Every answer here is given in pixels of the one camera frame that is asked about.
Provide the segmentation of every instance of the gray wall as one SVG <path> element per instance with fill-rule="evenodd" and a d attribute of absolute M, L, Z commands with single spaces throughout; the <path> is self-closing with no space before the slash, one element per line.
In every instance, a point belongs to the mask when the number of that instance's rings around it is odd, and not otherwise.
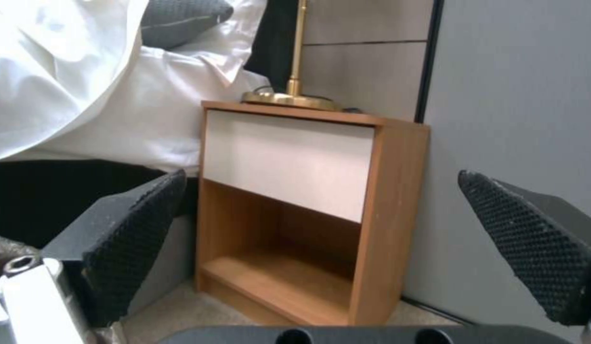
<path fill-rule="evenodd" d="M 513 276 L 457 187 L 477 170 L 591 216 L 591 0 L 446 0 L 431 145 L 405 294 L 577 342 Z"/>
<path fill-rule="evenodd" d="M 413 120 L 433 0 L 309 0 L 304 94 Z"/>

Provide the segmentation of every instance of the pillow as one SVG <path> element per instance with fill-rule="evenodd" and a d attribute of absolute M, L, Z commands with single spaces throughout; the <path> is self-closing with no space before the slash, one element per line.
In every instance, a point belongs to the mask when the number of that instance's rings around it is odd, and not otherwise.
<path fill-rule="evenodd" d="M 140 24 L 142 43 L 171 49 L 228 20 L 234 8 L 225 0 L 150 0 Z"/>

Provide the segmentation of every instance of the wooden nightstand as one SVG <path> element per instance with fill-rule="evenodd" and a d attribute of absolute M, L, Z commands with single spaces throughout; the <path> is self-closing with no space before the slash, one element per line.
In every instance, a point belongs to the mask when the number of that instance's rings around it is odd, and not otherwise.
<path fill-rule="evenodd" d="M 429 127 L 202 105 L 197 288 L 262 324 L 383 324 L 402 289 Z"/>

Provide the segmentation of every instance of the brass lamp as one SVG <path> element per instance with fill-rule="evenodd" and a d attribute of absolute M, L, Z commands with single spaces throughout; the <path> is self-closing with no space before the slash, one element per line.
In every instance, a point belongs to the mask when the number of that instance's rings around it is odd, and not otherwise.
<path fill-rule="evenodd" d="M 321 97 L 303 96 L 300 84 L 301 46 L 304 37 L 304 19 L 306 18 L 306 0 L 299 0 L 297 25 L 295 26 L 295 43 L 293 45 L 293 66 L 291 77 L 287 83 L 287 93 L 274 92 L 246 92 L 242 95 L 242 102 L 263 105 L 278 105 L 319 109 L 325 111 L 340 111 L 341 107 L 332 100 Z"/>

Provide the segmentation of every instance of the drawer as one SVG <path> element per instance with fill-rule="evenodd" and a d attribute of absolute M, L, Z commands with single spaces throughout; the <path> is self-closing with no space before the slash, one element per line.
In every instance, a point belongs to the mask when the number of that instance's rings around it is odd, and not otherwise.
<path fill-rule="evenodd" d="M 203 177 L 361 222 L 374 128 L 209 110 Z"/>

